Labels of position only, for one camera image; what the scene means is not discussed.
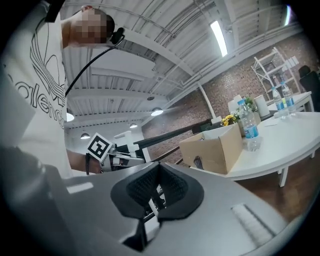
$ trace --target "white wall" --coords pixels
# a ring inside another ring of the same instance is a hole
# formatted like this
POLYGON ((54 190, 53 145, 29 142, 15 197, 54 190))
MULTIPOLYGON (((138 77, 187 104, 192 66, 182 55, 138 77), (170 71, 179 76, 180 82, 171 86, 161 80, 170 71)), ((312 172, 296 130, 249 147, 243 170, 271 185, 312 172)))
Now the white wall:
MULTIPOLYGON (((80 139, 80 136, 84 131, 88 133, 90 136, 93 136, 95 133, 98 133, 104 138, 106 138, 108 141, 111 141, 112 143, 116 143, 117 146, 125 145, 126 141, 125 141, 125 138, 115 139, 114 136, 126 131, 131 131, 133 142, 137 142, 145 139, 140 127, 130 129, 127 126, 127 124, 124 124, 124 123, 102 124, 102 125, 86 127, 85 129, 83 128, 67 129, 64 133, 64 141, 65 141, 65 146, 68 150, 81 153, 81 154, 85 154, 87 152, 87 145, 90 139, 80 139)), ((142 151, 143 151, 145 160, 149 162, 150 156, 149 156, 148 149, 144 148, 142 151)))

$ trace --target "blue label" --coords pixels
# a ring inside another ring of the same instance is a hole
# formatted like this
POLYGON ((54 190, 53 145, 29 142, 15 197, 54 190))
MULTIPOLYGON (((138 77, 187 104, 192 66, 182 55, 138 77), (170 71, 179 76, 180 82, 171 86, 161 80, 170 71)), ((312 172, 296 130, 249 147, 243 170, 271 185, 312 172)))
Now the blue label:
POLYGON ((252 126, 248 129, 244 129, 244 134, 247 139, 255 138, 259 135, 257 126, 252 126))
POLYGON ((293 98, 290 98, 290 99, 286 100, 285 102, 286 102, 287 107, 291 107, 295 104, 293 98))
POLYGON ((285 105, 284 105, 283 102, 280 102, 280 103, 275 104, 275 105, 276 105, 276 108, 277 108, 278 110, 284 110, 284 109, 285 109, 285 105))

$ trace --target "white ceiling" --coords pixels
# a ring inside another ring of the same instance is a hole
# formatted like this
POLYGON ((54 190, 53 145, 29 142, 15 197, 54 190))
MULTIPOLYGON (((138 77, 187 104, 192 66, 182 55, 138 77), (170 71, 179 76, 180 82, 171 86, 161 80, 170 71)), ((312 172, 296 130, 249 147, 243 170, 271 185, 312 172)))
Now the white ceiling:
MULTIPOLYGON (((168 108, 198 83, 203 84, 223 72, 223 68, 236 64, 226 65, 227 62, 243 59, 246 50, 279 35, 288 37, 297 33, 293 19, 284 27, 287 8, 280 2, 66 0, 60 11, 61 19, 70 17, 83 5, 91 5, 111 15, 116 29, 125 28, 125 40, 118 52, 101 57, 104 59, 88 68, 75 83, 67 98, 75 119, 65 127, 128 125, 133 121, 145 124, 153 108, 168 108), (224 58, 209 26, 216 20, 228 50, 224 58)), ((94 51, 87 47, 68 47, 63 51, 69 83, 94 51)))

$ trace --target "blue bottle cap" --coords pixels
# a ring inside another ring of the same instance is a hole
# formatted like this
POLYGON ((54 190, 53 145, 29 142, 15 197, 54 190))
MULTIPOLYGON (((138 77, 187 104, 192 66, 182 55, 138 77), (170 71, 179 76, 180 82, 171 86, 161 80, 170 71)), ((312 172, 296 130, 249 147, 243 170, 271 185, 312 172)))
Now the blue bottle cap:
POLYGON ((238 101, 238 105, 242 105, 242 104, 244 104, 244 103, 245 103, 245 100, 244 100, 244 99, 238 101))

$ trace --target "man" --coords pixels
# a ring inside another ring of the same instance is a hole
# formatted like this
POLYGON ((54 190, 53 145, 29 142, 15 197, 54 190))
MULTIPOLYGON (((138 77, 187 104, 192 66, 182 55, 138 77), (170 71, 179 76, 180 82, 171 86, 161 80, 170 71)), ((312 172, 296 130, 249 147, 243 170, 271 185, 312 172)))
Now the man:
MULTIPOLYGON (((99 9, 83 6, 66 20, 46 23, 49 5, 41 2, 12 35, 1 63, 12 85, 35 110, 18 147, 55 166, 62 178, 73 176, 71 169, 85 171, 85 156, 66 150, 64 123, 67 80, 62 49, 105 44, 115 29, 113 19, 99 9)), ((100 164, 91 159, 91 173, 100 164)))

